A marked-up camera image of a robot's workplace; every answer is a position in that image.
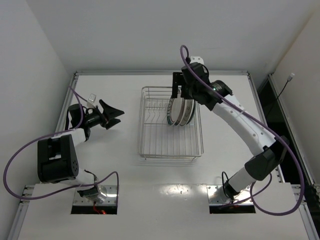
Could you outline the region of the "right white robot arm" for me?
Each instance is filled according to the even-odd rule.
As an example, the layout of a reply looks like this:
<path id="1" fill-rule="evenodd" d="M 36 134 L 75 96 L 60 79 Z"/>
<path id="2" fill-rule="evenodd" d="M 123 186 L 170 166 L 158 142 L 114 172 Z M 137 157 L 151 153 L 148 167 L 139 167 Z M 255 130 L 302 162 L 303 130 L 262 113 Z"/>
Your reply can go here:
<path id="1" fill-rule="evenodd" d="M 206 106 L 239 135 L 253 155 L 222 185 L 224 195 L 232 200 L 247 186 L 264 180 L 283 161 L 286 149 L 273 134 L 245 115 L 246 111 L 223 81 L 210 82 L 209 74 L 201 63 L 194 62 L 190 66 L 211 89 L 203 86 L 184 66 L 180 72 L 172 74 L 171 96 L 176 98 L 181 91 L 182 98 Z"/>

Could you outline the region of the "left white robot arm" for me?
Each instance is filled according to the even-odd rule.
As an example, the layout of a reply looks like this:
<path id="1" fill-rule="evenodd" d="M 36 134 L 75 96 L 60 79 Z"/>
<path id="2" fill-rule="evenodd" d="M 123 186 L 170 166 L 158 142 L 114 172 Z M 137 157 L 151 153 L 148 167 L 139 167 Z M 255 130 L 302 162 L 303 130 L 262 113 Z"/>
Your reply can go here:
<path id="1" fill-rule="evenodd" d="M 121 122 L 117 117 L 125 112 L 99 100 L 103 111 L 97 106 L 84 108 L 69 106 L 73 129 L 37 142 L 37 174 L 43 183 L 76 186 L 82 198 L 93 203 L 103 203 L 107 189 L 98 183 L 98 177 L 79 167 L 76 146 L 89 140 L 91 128 L 100 125 L 108 130 Z"/>

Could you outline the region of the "green red rimmed plate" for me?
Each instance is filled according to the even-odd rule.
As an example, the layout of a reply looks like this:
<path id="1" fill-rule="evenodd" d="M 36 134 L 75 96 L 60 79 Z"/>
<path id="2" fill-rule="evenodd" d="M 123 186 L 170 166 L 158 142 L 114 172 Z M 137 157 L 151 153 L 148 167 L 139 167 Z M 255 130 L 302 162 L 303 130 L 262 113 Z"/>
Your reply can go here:
<path id="1" fill-rule="evenodd" d="M 181 106 L 182 98 L 170 98 L 166 112 L 167 123 L 169 126 L 173 126 L 177 122 L 181 112 Z"/>
<path id="2" fill-rule="evenodd" d="M 185 112 L 185 107 L 186 107 L 186 100 L 184 98 L 181 99 L 181 106 L 180 106 L 180 112 L 179 112 L 179 115 L 178 115 L 178 118 L 175 122 L 175 126 L 178 126 L 184 116 L 184 112 Z"/>

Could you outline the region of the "white plate grey rim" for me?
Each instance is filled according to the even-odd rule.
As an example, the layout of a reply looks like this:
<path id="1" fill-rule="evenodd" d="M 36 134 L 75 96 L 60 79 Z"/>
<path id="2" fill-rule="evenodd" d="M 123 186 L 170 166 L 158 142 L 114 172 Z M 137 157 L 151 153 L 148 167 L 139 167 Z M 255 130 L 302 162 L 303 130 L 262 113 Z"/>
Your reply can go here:
<path id="1" fill-rule="evenodd" d="M 186 99 L 183 118 L 180 122 L 181 126 L 185 126 L 191 121 L 194 114 L 194 110 L 195 110 L 195 101 L 193 99 Z"/>

